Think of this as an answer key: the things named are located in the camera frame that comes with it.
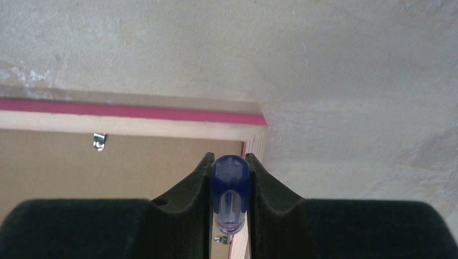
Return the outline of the pink picture frame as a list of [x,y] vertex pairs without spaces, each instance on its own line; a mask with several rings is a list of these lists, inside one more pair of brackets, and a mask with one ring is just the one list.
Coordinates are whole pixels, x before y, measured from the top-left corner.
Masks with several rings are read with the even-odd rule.
[[34,199],[148,199],[229,141],[263,152],[259,114],[1,99],[1,225]]

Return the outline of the blue red screwdriver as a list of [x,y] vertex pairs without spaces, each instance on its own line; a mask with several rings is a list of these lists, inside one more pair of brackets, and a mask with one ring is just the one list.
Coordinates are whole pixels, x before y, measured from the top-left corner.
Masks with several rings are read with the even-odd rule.
[[250,167],[242,157],[224,155],[212,164],[211,201],[215,225],[234,235],[245,224],[251,194]]

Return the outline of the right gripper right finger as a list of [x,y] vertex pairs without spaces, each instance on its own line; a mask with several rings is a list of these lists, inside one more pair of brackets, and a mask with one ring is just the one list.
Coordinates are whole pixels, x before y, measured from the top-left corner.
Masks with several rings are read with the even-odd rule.
[[440,214],[419,201],[305,199],[248,153],[252,258],[457,258]]

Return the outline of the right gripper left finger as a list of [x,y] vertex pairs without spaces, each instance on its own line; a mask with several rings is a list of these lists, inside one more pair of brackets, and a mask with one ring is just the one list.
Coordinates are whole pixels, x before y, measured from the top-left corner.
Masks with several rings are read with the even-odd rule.
[[34,199],[1,225],[1,258],[209,258],[214,154],[148,199]]

